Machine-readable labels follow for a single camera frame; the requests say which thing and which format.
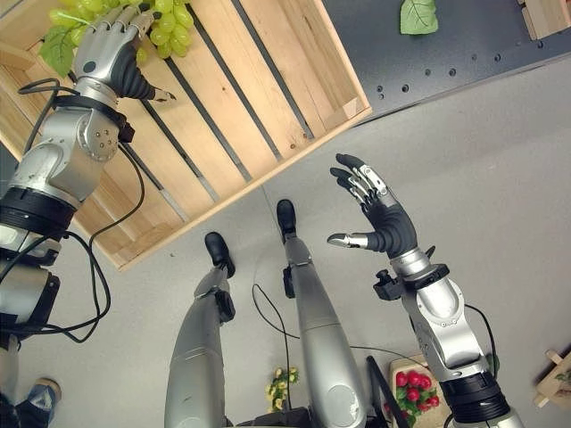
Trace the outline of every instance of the small wooden box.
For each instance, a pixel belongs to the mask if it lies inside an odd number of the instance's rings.
[[[54,75],[36,52],[50,27],[47,11],[56,4],[24,0],[0,20],[0,140],[18,159],[46,97],[17,95],[17,89]],[[320,0],[193,0],[191,6],[196,25],[188,55],[168,63],[149,54],[142,67],[151,84],[177,100],[151,103],[151,109],[120,101],[119,111],[136,130],[130,146],[148,174],[141,209],[97,238],[118,268],[182,235],[371,111]],[[148,40],[145,47],[153,49]],[[138,195],[137,176],[118,153],[74,220],[91,235],[128,212]]]
[[[518,0],[532,40],[571,27],[571,0]]]

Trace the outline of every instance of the grape leaf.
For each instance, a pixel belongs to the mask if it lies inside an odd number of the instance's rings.
[[[438,30],[435,0],[404,0],[401,34],[430,34]]]
[[[74,28],[67,29],[63,25],[51,27],[39,50],[44,61],[63,78],[70,72],[73,63],[74,45],[70,36],[72,29]]]

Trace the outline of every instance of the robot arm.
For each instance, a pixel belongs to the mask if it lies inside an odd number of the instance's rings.
[[[418,345],[443,389],[455,426],[523,427],[490,373],[464,317],[462,291],[449,279],[449,269],[444,264],[432,264],[419,249],[409,216],[370,166],[350,155],[338,154],[336,158],[350,172],[332,168],[332,175],[360,203],[375,231],[335,234],[327,241],[387,253],[396,278],[382,270],[374,288],[383,300],[401,298]]]
[[[173,98],[149,85],[136,64],[135,47],[155,17],[144,7],[118,7],[86,30],[74,63],[73,95],[55,97],[55,112],[39,143],[24,153],[0,200],[2,361],[12,361],[4,352],[12,355],[14,343],[27,337],[25,330],[15,336],[8,330],[47,322],[59,279],[43,266],[53,265],[63,232],[98,186],[118,142],[133,137],[125,116],[115,110],[117,98]],[[14,377],[15,369],[3,373]],[[0,383],[4,395],[8,383],[12,380]]]

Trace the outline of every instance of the silver metal leg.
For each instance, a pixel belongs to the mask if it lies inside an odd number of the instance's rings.
[[[297,237],[288,236],[284,246],[292,273],[313,415],[322,427],[365,426],[367,401],[357,365],[310,252]]]
[[[213,268],[194,292],[170,362],[165,428],[220,428],[224,372],[216,293],[228,292],[227,269]]]
[[[11,402],[15,400],[18,382],[18,339],[13,334],[8,349],[0,348],[0,392]]]

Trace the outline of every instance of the green leaf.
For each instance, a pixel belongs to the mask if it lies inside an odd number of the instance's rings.
[[[397,399],[404,399],[407,396],[407,390],[403,386],[396,387],[396,398]]]
[[[63,78],[70,72],[73,63],[73,42],[70,36],[73,29],[62,25],[51,27],[39,50],[44,61]]]
[[[414,415],[409,415],[407,417],[407,424],[409,424],[410,428],[412,428],[416,422],[417,422],[417,418]]]
[[[401,34],[430,34],[438,30],[434,0],[404,0]]]
[[[420,392],[420,402],[424,403],[426,401],[426,399],[429,399],[430,397],[432,397],[430,395],[431,391],[430,390],[425,390]]]

